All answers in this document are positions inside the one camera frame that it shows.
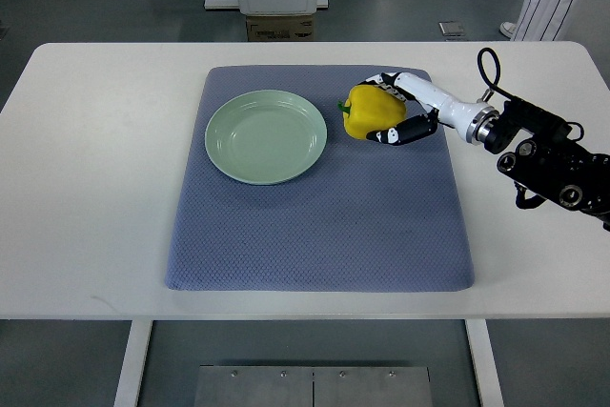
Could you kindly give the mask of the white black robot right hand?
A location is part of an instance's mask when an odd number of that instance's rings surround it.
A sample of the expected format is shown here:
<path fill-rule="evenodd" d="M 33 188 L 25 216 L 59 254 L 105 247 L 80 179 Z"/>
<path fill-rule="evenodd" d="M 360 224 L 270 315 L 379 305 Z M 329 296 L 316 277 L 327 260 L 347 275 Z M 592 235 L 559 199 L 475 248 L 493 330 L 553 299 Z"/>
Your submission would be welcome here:
<path fill-rule="evenodd" d="M 405 145 L 433 134 L 439 125 L 456 130 L 473 145 L 485 141 L 499 112 L 483 100 L 466 103 L 411 72 L 382 72 L 364 81 L 402 101 L 415 101 L 423 114 L 409 117 L 386 130 L 372 130 L 366 138 L 392 146 Z"/>

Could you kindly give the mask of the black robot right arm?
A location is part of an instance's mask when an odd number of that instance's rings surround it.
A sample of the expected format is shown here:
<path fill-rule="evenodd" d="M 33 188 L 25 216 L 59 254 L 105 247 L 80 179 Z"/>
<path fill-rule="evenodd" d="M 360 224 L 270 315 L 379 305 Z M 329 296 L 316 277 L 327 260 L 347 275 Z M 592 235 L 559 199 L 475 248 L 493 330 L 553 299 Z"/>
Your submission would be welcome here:
<path fill-rule="evenodd" d="M 496 52 L 478 52 L 478 70 L 487 85 L 488 101 L 495 92 L 505 97 L 503 112 L 481 122 L 475 139 L 498 154 L 497 169 L 514 181 L 516 205 L 535 209 L 551 201 L 571 212 L 582 212 L 609 229 L 609 156 L 582 147 L 584 128 L 568 122 L 498 85 Z"/>

